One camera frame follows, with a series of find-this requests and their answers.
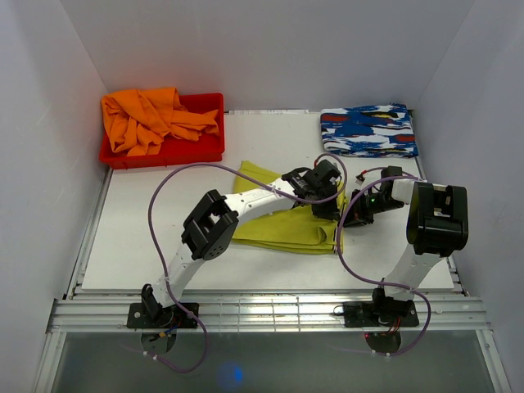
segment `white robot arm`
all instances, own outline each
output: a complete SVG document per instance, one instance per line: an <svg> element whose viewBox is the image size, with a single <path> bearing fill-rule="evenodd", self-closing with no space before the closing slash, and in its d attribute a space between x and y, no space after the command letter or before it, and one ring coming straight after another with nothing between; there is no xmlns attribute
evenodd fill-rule
<svg viewBox="0 0 524 393"><path fill-rule="evenodd" d="M294 192L293 186L281 178L269 184L269 186L288 194L293 194ZM243 225L247 221L256 219L262 215L271 214L274 211L289 210L295 205L295 202L291 199L278 195L276 192L261 188L256 188L248 192L240 192L238 194L224 195L224 203L231 212L237 212L236 226ZM219 217L211 215L211 219L213 219L215 223ZM222 243L215 245L210 249L209 259L214 259L222 254L227 246L228 245ZM209 259L197 258L194 260L189 245L182 242L182 240L180 241L180 246L168 265L169 284L176 299L180 299L184 288L191 281L197 270ZM173 304L165 287L164 276L153 284L153 293L164 307Z"/></svg>
<svg viewBox="0 0 524 393"><path fill-rule="evenodd" d="M387 167L382 171L383 178L399 175L402 175L399 167ZM287 194L319 200L337 191L335 179L339 176L340 172L334 165L322 160L314 169L296 169L269 186ZM338 215L337 203L335 200L330 202L313 205L314 215L335 219ZM226 251L239 224L274 211L289 210L295 204L289 198L261 188L224 196L216 190L207 192L184 221L180 245L168 265L169 285L174 297L180 298L184 288L207 260L217 258ZM407 179L384 182L379 192L360 197L344 226L372 224L374 214L397 209L404 204L411 204L407 225L409 244L384 281L414 289L443 257L465 246L468 240L466 190ZM163 276L149 288L147 295L156 310L174 303L167 293ZM382 320L395 320L404 318L411 309L414 309L411 291L385 286L373 292L373 302L367 312L378 315ZM360 320L351 326L366 326L365 323Z"/></svg>

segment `folded cloth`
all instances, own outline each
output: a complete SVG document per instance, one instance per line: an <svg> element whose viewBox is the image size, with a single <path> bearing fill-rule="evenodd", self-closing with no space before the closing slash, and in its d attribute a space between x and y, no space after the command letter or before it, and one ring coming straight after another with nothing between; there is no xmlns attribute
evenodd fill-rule
<svg viewBox="0 0 524 393"><path fill-rule="evenodd" d="M240 172L262 183L271 183L281 176L250 161L242 162ZM257 187L237 176L233 191L245 192ZM344 200L343 192L337 200L339 209L343 207ZM299 206L248 221L237 228L233 240L250 246L300 254L332 254L336 251L336 230L336 221L317 219L313 216L311 206Z"/></svg>
<svg viewBox="0 0 524 393"><path fill-rule="evenodd" d="M415 157L411 116L403 104L324 109L320 115L324 148L359 157Z"/></svg>
<svg viewBox="0 0 524 393"><path fill-rule="evenodd" d="M202 132L219 133L218 111L190 113L176 88L124 90L102 98L104 128L114 153L158 154L166 135L198 141Z"/></svg>

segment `glass panel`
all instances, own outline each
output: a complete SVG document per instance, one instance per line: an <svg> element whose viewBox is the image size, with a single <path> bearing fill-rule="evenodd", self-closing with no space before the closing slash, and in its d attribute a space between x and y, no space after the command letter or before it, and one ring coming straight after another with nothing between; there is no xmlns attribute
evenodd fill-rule
<svg viewBox="0 0 524 393"><path fill-rule="evenodd" d="M403 332L403 341L416 332ZM82 392L492 392L475 332L428 332L398 358L348 353L366 350L361 333L211 334L204 364L178 374L149 357L135 333L69 333L53 391ZM200 355L202 335L180 332L165 356L179 366Z"/></svg>

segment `cable tie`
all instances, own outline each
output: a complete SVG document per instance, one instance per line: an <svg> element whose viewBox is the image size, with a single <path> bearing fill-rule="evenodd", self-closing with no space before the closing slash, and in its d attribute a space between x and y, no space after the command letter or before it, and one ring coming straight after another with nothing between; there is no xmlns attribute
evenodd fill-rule
<svg viewBox="0 0 524 393"><path fill-rule="evenodd" d="M275 195L275 197L281 197L281 195L278 195L276 184L273 184L273 186L271 187L271 192Z"/></svg>

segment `white enclosure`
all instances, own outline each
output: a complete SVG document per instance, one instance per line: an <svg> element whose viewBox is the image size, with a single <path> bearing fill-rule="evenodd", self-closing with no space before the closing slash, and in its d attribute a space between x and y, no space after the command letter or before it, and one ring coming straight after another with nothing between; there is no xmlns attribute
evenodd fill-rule
<svg viewBox="0 0 524 393"><path fill-rule="evenodd" d="M414 109L429 180L468 189L458 272L524 391L522 1L0 0L0 21L1 391L30 391L73 273L105 173L100 98L160 86L229 110Z"/></svg>

